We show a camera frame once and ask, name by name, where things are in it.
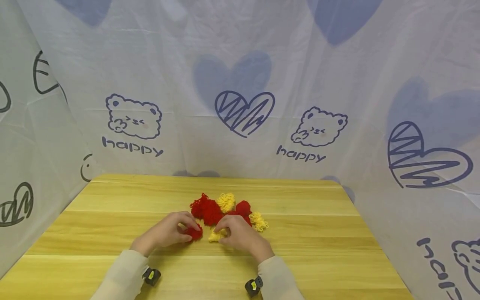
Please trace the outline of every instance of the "red yarn pom-pom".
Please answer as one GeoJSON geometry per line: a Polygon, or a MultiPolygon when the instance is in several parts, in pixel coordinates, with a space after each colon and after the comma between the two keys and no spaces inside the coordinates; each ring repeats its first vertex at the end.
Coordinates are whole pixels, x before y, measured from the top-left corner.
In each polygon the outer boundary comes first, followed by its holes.
{"type": "Polygon", "coordinates": [[[200,199],[197,199],[192,204],[190,204],[190,208],[192,209],[192,215],[195,218],[203,219],[205,202],[208,200],[208,196],[202,193],[202,197],[200,197],[200,199]]]}
{"type": "Polygon", "coordinates": [[[245,200],[238,203],[237,207],[235,207],[235,210],[239,213],[240,216],[243,217],[249,216],[252,213],[250,203],[245,200]]]}
{"type": "Polygon", "coordinates": [[[249,216],[242,216],[242,217],[245,220],[245,222],[247,222],[248,225],[250,225],[250,227],[252,227],[252,222],[250,221],[250,217],[249,216]]]}
{"type": "Polygon", "coordinates": [[[187,234],[187,235],[191,236],[192,241],[199,240],[202,237],[202,235],[204,233],[204,230],[202,229],[200,224],[197,223],[197,226],[200,228],[200,231],[197,231],[197,230],[189,227],[189,228],[185,229],[183,234],[187,234]]]}
{"type": "Polygon", "coordinates": [[[238,213],[238,211],[236,210],[231,210],[227,213],[227,215],[231,215],[231,216],[241,216],[245,222],[248,223],[248,225],[252,226],[252,222],[250,221],[250,217],[249,216],[242,216],[241,214],[238,213]]]}
{"type": "Polygon", "coordinates": [[[204,224],[216,225],[223,218],[222,210],[215,200],[207,200],[204,204],[204,224]]]}

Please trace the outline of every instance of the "wrist device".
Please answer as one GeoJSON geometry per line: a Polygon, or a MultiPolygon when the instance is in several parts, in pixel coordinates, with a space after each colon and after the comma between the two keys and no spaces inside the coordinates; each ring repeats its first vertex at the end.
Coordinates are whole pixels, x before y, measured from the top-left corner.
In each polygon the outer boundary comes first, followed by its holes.
{"type": "Polygon", "coordinates": [[[255,297],[260,293],[260,289],[264,286],[264,282],[260,278],[260,276],[257,276],[255,279],[250,279],[247,281],[245,284],[245,289],[247,290],[248,296],[250,298],[255,297]]]}

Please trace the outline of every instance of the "yellow yarn bundle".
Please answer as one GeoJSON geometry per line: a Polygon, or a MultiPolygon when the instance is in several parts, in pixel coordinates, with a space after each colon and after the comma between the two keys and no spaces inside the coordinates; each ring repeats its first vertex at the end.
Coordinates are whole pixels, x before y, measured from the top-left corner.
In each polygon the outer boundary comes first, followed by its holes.
{"type": "Polygon", "coordinates": [[[216,200],[218,206],[222,210],[222,213],[226,214],[235,208],[235,196],[232,193],[221,194],[216,200]]]}
{"type": "Polygon", "coordinates": [[[253,212],[248,216],[252,222],[253,228],[258,232],[262,232],[265,228],[268,228],[268,223],[262,217],[259,212],[253,212]]]}
{"type": "Polygon", "coordinates": [[[219,232],[213,232],[210,234],[210,236],[208,237],[208,241],[209,242],[218,242],[221,238],[224,238],[227,236],[227,230],[226,229],[222,229],[220,230],[219,232]]]}

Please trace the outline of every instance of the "wood grain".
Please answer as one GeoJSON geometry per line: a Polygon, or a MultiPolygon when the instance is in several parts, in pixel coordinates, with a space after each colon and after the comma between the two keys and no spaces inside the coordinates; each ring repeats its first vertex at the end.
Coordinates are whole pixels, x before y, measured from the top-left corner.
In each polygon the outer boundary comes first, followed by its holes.
{"type": "MultiPolygon", "coordinates": [[[[326,180],[253,180],[102,175],[90,182],[0,280],[0,299],[89,299],[116,256],[171,211],[205,192],[232,192],[260,211],[263,235],[306,299],[412,299],[340,185],[326,180]]],[[[248,299],[256,276],[245,253],[204,238],[156,251],[156,287],[137,299],[248,299]]]]}

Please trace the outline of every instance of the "doodle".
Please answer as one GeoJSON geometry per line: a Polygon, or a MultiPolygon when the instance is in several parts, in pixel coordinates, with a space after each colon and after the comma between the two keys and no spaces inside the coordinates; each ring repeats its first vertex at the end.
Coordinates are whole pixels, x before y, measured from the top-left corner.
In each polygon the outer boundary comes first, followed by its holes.
{"type": "Polygon", "coordinates": [[[7,201],[0,204],[0,227],[13,226],[22,222],[24,219],[28,219],[32,213],[33,204],[32,186],[28,182],[20,183],[13,194],[13,201],[7,201]],[[20,201],[20,204],[18,204],[19,192],[23,187],[26,188],[26,191],[24,191],[25,193],[22,196],[22,200],[20,201]]]}
{"type": "Polygon", "coordinates": [[[335,181],[336,183],[340,184],[342,186],[342,188],[345,190],[345,192],[347,193],[347,196],[350,198],[350,201],[352,201],[352,203],[355,203],[355,193],[348,186],[342,185],[342,183],[340,182],[340,179],[338,179],[335,176],[325,176],[325,177],[322,178],[322,180],[331,180],[331,181],[335,181]]]}
{"type": "Polygon", "coordinates": [[[417,241],[417,246],[418,247],[425,247],[425,250],[427,251],[427,255],[424,256],[424,258],[429,260],[430,263],[430,268],[437,274],[437,279],[441,281],[438,284],[438,287],[441,288],[442,290],[445,290],[447,293],[448,297],[451,300],[462,300],[462,294],[460,293],[460,290],[455,286],[455,283],[452,281],[444,281],[448,279],[448,274],[447,270],[445,268],[445,265],[438,260],[434,259],[435,254],[433,253],[433,250],[430,248],[428,245],[432,240],[430,238],[423,238],[417,241]]]}
{"type": "Polygon", "coordinates": [[[10,109],[10,106],[12,105],[12,99],[10,99],[10,94],[7,91],[7,88],[1,83],[0,81],[0,88],[3,91],[3,94],[5,95],[5,101],[0,101],[0,112],[7,112],[10,109]]]}
{"type": "Polygon", "coordinates": [[[297,152],[293,150],[288,151],[282,145],[278,147],[278,149],[276,150],[276,154],[277,155],[282,154],[283,156],[295,158],[295,160],[299,160],[299,159],[305,160],[305,162],[315,161],[315,164],[327,158],[326,156],[320,156],[319,154],[313,154],[313,153],[307,154],[307,153],[297,152]]]}
{"type": "Polygon", "coordinates": [[[333,114],[314,106],[303,113],[300,124],[290,139],[303,146],[327,146],[335,141],[347,123],[346,115],[333,114]]]}
{"type": "Polygon", "coordinates": [[[425,150],[420,128],[411,121],[402,122],[392,130],[388,139],[388,165],[401,188],[414,189],[449,185],[462,180],[473,170],[472,160],[461,151],[444,147],[425,150]],[[434,155],[440,154],[453,158],[432,160],[434,155]],[[435,173],[447,169],[450,179],[440,179],[435,173]]]}
{"type": "Polygon", "coordinates": [[[407,80],[390,106],[387,132],[409,120],[417,124],[426,148],[457,149],[480,134],[480,91],[458,90],[429,99],[427,83],[419,76],[407,80]]]}
{"type": "Polygon", "coordinates": [[[91,172],[89,172],[88,170],[90,169],[91,165],[93,164],[93,162],[91,161],[91,159],[89,159],[90,157],[92,157],[93,154],[88,154],[87,156],[84,157],[84,163],[82,164],[82,166],[80,167],[80,176],[82,177],[82,179],[86,182],[90,182],[92,181],[91,177],[92,177],[92,174],[91,172]]]}
{"type": "Polygon", "coordinates": [[[71,14],[91,27],[99,26],[105,17],[112,0],[55,0],[71,14]]]}
{"type": "Polygon", "coordinates": [[[128,143],[128,142],[114,142],[112,140],[109,140],[107,139],[105,136],[102,136],[102,144],[104,147],[108,147],[108,145],[112,145],[112,148],[115,148],[117,147],[118,149],[127,149],[129,150],[130,152],[133,152],[133,151],[139,151],[139,153],[141,154],[155,154],[155,157],[159,157],[160,155],[162,155],[163,153],[163,150],[157,150],[155,149],[155,147],[147,147],[147,146],[143,146],[143,145],[137,145],[137,144],[134,144],[134,143],[128,143]]]}
{"type": "Polygon", "coordinates": [[[177,171],[172,174],[172,176],[189,176],[189,177],[220,177],[215,171],[202,171],[197,175],[193,175],[192,173],[188,172],[187,170],[177,171]]]}
{"type": "Polygon", "coordinates": [[[271,69],[270,56],[258,50],[240,58],[232,70],[217,57],[203,55],[193,68],[193,81],[206,107],[214,111],[215,97],[222,91],[236,91],[245,99],[264,92],[271,69]]]}
{"type": "Polygon", "coordinates": [[[269,92],[260,93],[247,101],[237,92],[224,91],[215,99],[215,111],[220,120],[244,138],[267,120],[274,106],[275,97],[269,92]]]}
{"type": "Polygon", "coordinates": [[[160,135],[162,112],[150,102],[140,102],[112,94],[105,99],[110,119],[108,127],[116,133],[124,133],[144,140],[160,135]]]}
{"type": "Polygon", "coordinates": [[[44,95],[59,87],[59,84],[51,75],[48,61],[41,58],[42,55],[43,51],[40,50],[33,62],[33,84],[36,91],[44,95]]]}
{"type": "Polygon", "coordinates": [[[469,242],[456,240],[452,243],[452,250],[468,283],[480,294],[480,239],[469,242]]]}
{"type": "Polygon", "coordinates": [[[365,26],[382,1],[307,0],[307,3],[328,43],[338,46],[365,26]]]}

